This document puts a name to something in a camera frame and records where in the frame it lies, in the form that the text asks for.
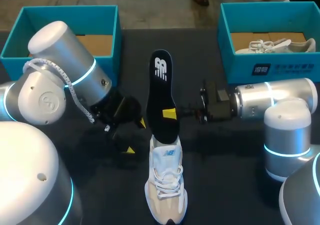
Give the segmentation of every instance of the shoe sole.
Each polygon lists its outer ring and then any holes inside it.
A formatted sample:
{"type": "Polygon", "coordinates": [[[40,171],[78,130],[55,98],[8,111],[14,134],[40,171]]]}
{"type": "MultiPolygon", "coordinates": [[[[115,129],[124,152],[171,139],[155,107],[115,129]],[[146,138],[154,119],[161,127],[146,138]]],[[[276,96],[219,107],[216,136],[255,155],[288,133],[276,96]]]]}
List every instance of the shoe sole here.
{"type": "Polygon", "coordinates": [[[177,140],[180,123],[172,97],[173,62],[165,50],[156,50],[149,61],[149,95],[146,117],[155,139],[162,144],[177,140]],[[163,115],[163,110],[175,110],[175,119],[163,115]]]}
{"type": "MultiPolygon", "coordinates": [[[[159,221],[156,219],[156,216],[154,215],[153,211],[150,209],[151,205],[150,205],[150,203],[149,203],[150,198],[149,198],[149,195],[148,195],[148,194],[149,194],[149,193],[148,193],[148,182],[149,182],[149,181],[146,181],[146,183],[145,183],[145,185],[144,185],[144,193],[145,193],[146,203],[148,204],[148,207],[149,207],[149,211],[151,212],[154,220],[156,220],[156,222],[157,222],[158,224],[160,224],[160,225],[165,225],[165,224],[162,224],[161,222],[159,222],[159,221]]],[[[187,194],[187,191],[186,191],[186,190],[184,190],[184,207],[185,207],[185,209],[184,209],[184,212],[183,212],[183,217],[182,217],[181,221],[178,222],[176,225],[180,224],[180,223],[184,220],[184,217],[185,217],[186,212],[187,212],[187,207],[188,207],[188,194],[187,194]]]]}

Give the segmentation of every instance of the box label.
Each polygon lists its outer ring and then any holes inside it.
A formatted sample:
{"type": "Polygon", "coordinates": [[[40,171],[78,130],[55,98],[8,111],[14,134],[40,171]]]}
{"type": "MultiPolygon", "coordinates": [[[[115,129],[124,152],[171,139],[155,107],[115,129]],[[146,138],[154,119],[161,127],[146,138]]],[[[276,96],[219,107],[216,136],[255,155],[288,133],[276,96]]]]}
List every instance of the box label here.
{"type": "Polygon", "coordinates": [[[273,74],[309,74],[314,69],[315,65],[308,64],[276,64],[274,66],[273,74]]]}
{"type": "Polygon", "coordinates": [[[270,63],[257,63],[252,70],[252,76],[265,76],[268,74],[270,63]]]}

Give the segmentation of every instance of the cable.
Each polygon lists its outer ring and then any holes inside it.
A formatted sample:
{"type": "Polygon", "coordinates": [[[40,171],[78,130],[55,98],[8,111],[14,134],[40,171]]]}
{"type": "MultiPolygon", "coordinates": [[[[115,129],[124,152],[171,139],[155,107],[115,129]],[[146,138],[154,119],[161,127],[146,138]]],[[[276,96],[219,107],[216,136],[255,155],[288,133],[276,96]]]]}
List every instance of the cable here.
{"type": "Polygon", "coordinates": [[[72,99],[75,103],[75,105],[84,113],[84,115],[89,119],[90,123],[94,123],[95,119],[92,116],[92,114],[80,103],[77,95],[76,95],[76,91],[74,89],[74,86],[72,85],[71,80],[69,79],[68,75],[62,70],[61,67],[59,67],[57,64],[55,64],[54,62],[47,60],[47,59],[43,59],[43,58],[34,58],[30,61],[27,61],[24,66],[23,66],[23,73],[25,73],[25,71],[27,70],[28,67],[34,67],[37,66],[36,64],[46,64],[52,68],[54,68],[60,75],[61,77],[64,79],[65,83],[67,84],[69,91],[71,93],[72,99]]]}

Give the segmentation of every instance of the shoebox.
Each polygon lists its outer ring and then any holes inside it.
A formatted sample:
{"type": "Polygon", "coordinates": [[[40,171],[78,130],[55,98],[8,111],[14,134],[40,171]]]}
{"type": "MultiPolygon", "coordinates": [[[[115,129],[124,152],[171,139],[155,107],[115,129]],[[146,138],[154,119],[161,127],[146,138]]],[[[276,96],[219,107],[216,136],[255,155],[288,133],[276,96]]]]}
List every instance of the shoebox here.
{"type": "Polygon", "coordinates": [[[314,2],[222,3],[218,45],[228,84],[309,78],[320,82],[320,10],[314,2]],[[316,52],[236,54],[257,40],[315,39],[316,52]]]}
{"type": "Polygon", "coordinates": [[[45,25],[63,21],[95,57],[96,62],[118,84],[122,32],[118,6],[35,6],[23,7],[2,50],[0,60],[12,80],[22,75],[32,59],[28,43],[45,25]]]}

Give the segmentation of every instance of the glowing blue ring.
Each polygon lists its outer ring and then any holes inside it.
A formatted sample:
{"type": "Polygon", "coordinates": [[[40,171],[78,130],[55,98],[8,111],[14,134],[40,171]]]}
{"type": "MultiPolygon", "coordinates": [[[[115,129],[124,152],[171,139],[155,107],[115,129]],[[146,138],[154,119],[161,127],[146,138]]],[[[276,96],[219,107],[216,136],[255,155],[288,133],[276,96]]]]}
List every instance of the glowing blue ring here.
{"type": "Polygon", "coordinates": [[[273,155],[276,155],[276,156],[280,156],[280,157],[286,157],[286,158],[295,158],[295,157],[300,157],[300,156],[303,156],[303,155],[306,155],[308,152],[310,152],[310,149],[309,148],[307,151],[305,152],[302,152],[302,153],[298,153],[298,154],[281,154],[281,153],[277,153],[275,151],[271,151],[269,148],[267,148],[266,145],[264,145],[264,149],[267,150],[269,153],[273,154],[273,155]]]}
{"type": "Polygon", "coordinates": [[[77,79],[77,80],[75,80],[74,82],[72,82],[72,83],[71,83],[72,86],[80,83],[83,79],[85,79],[86,77],[88,77],[88,75],[95,69],[96,64],[97,64],[96,59],[94,59],[94,60],[93,60],[93,64],[92,64],[92,66],[90,67],[90,69],[89,69],[82,77],[80,77],[79,79],[77,79]]]}
{"type": "Polygon", "coordinates": [[[61,225],[61,224],[66,220],[66,218],[67,218],[67,216],[68,216],[68,213],[69,213],[69,211],[70,211],[70,209],[71,209],[72,200],[74,199],[74,184],[73,184],[71,178],[70,178],[70,180],[71,180],[71,198],[70,198],[70,203],[69,203],[68,209],[66,210],[63,218],[62,218],[61,221],[58,223],[58,225],[61,225]]]}
{"type": "Polygon", "coordinates": [[[312,165],[312,176],[313,176],[313,181],[314,181],[314,185],[315,188],[320,196],[320,186],[318,183],[318,179],[317,179],[317,173],[316,173],[316,164],[317,164],[317,159],[319,157],[320,153],[318,153],[317,156],[315,156],[314,160],[313,160],[313,165],[312,165]]]}
{"type": "Polygon", "coordinates": [[[9,93],[9,90],[10,90],[10,88],[13,86],[13,85],[15,85],[15,83],[13,83],[13,84],[11,84],[6,90],[5,90],[5,92],[4,92],[4,95],[3,95],[3,107],[4,107],[4,110],[5,110],[5,112],[6,112],[6,114],[13,120],[13,121],[17,121],[17,120],[15,120],[11,115],[10,115],[10,113],[9,113],[9,111],[8,111],[8,109],[7,109],[7,96],[8,96],[8,93],[9,93]]]}
{"type": "Polygon", "coordinates": [[[275,105],[275,100],[274,100],[274,95],[272,93],[272,87],[271,87],[270,83],[268,83],[267,81],[265,81],[264,83],[267,86],[268,91],[270,93],[271,106],[274,106],[275,105]]]}

